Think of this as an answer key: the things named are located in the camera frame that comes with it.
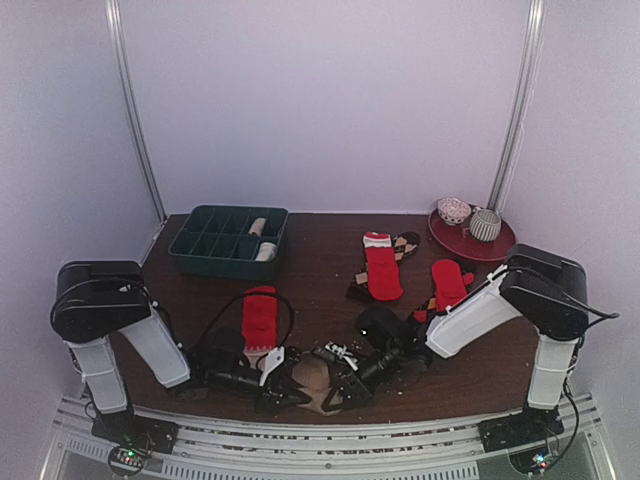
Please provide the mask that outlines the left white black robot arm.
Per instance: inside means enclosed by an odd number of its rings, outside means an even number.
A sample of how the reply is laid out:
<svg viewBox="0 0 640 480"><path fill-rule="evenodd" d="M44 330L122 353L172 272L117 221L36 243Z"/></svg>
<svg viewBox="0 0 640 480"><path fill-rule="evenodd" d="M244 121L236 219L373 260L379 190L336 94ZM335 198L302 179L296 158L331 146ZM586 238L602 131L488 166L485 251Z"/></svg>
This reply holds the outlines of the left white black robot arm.
<svg viewBox="0 0 640 480"><path fill-rule="evenodd" d="M110 342L122 335L178 399L207 396L213 387L245 392L257 411L308 404L310 396L293 377L299 351L283 345L252 363L245 338L233 329L207 325L187 349L177 340L168 312L150 294L134 261L73 261L57 275L50 324L75 359L94 411L123 444L137 442L144 424L131 400Z"/></svg>

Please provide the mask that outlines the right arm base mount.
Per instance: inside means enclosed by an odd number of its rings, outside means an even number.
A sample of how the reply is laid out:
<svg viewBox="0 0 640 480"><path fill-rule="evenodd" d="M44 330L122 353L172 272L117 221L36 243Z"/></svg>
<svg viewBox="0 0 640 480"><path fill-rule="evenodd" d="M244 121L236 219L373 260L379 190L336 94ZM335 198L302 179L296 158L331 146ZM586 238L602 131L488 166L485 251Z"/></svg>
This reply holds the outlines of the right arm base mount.
<svg viewBox="0 0 640 480"><path fill-rule="evenodd" d="M520 474L542 474L553 463L555 453L550 441L558 448L564 424L558 409L525 408L511 414L478 424L478 431L486 453L509 451L510 465Z"/></svg>

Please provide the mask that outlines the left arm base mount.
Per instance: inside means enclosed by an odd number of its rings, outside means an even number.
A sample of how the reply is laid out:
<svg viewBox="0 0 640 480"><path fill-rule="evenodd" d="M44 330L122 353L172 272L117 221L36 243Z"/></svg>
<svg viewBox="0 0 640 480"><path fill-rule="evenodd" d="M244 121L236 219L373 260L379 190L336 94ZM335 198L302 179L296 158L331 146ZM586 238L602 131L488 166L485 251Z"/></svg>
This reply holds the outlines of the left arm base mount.
<svg viewBox="0 0 640 480"><path fill-rule="evenodd" d="M122 411L107 415L97 413L91 433L114 443L107 454L107 466L117 477L130 478L142 473L151 464L154 454L171 454L178 430L179 426L174 422Z"/></svg>

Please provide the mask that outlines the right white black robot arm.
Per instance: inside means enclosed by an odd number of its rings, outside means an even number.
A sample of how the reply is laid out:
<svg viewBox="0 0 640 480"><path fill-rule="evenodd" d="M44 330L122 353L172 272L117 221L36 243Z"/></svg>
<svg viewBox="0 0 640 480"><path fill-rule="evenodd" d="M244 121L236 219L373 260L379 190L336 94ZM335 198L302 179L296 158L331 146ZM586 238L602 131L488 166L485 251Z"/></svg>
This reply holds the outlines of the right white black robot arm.
<svg viewBox="0 0 640 480"><path fill-rule="evenodd" d="M355 327L373 347L370 355L332 376L324 412L366 404L376 386L407 361L431 364L450 358L500 325L523 317L539 335L527 408L513 419L519 440L535 440L551 424L572 358L589 320L587 276L582 265L529 245L512 247L504 264L465 298L442 312L416 312L401 320L372 305Z"/></svg>

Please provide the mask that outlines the red sock near left arm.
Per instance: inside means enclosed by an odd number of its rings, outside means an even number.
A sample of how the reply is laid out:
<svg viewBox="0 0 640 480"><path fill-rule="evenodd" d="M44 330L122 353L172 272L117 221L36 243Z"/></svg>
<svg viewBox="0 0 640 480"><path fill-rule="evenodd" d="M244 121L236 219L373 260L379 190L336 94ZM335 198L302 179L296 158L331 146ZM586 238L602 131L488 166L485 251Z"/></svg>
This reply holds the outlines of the red sock near left arm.
<svg viewBox="0 0 640 480"><path fill-rule="evenodd" d="M259 286L247 291L243 299L242 334L247 354L263 354L277 346L278 300L276 289Z"/></svg>

